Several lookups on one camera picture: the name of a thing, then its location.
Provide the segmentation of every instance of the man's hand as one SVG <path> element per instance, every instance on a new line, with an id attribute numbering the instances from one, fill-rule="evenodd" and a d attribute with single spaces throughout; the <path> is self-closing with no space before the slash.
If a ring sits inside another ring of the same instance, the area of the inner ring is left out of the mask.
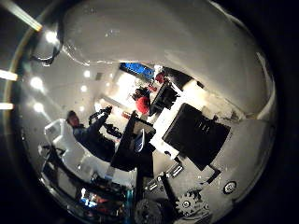
<path id="1" fill-rule="evenodd" d="M 111 114 L 112 111 L 112 105 L 106 106 L 105 109 L 103 110 L 103 112 L 106 112 L 108 114 Z"/>

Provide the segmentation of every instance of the gear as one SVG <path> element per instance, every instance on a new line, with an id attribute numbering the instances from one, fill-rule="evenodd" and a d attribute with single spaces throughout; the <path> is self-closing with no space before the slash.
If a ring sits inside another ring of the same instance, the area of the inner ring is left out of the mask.
<path id="1" fill-rule="evenodd" d="M 176 201 L 177 210 L 185 217 L 191 216 L 200 209 L 199 199 L 193 193 L 185 193 Z"/>

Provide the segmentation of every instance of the dark jacket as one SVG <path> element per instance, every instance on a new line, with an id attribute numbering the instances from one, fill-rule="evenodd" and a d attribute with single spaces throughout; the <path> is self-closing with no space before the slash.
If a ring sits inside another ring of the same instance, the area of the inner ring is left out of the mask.
<path id="1" fill-rule="evenodd" d="M 104 160 L 111 161 L 115 146 L 112 140 L 106 139 L 99 133 L 100 128 L 107 120 L 108 114 L 104 113 L 96 122 L 88 128 L 83 125 L 73 128 L 73 135 L 84 147 L 86 147 L 94 156 Z"/>

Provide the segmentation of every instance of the bolt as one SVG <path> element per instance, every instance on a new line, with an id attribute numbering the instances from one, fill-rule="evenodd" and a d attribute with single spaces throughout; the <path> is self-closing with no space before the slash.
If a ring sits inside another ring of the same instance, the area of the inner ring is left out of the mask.
<path id="1" fill-rule="evenodd" d="M 189 203 L 188 201 L 185 201 L 185 202 L 183 203 L 183 207 L 187 208 L 187 207 L 189 207 L 189 206 L 190 206 L 190 203 Z"/>
<path id="2" fill-rule="evenodd" d="M 236 188 L 236 183 L 234 181 L 231 181 L 224 186 L 223 192 L 225 194 L 230 194 L 235 190 L 235 188 Z"/>

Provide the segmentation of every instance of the seated man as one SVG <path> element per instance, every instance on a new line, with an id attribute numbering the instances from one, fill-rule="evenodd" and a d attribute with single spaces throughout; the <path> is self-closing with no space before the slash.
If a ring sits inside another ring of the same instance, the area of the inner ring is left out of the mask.
<path id="1" fill-rule="evenodd" d="M 100 134 L 99 130 L 107 120 L 111 108 L 112 107 L 109 107 L 101 118 L 88 128 L 80 124 L 79 118 L 73 110 L 68 111 L 66 115 L 66 121 L 72 126 L 73 134 L 77 141 L 86 147 L 94 156 L 108 162 L 111 161 L 114 155 L 115 144 L 112 140 Z"/>

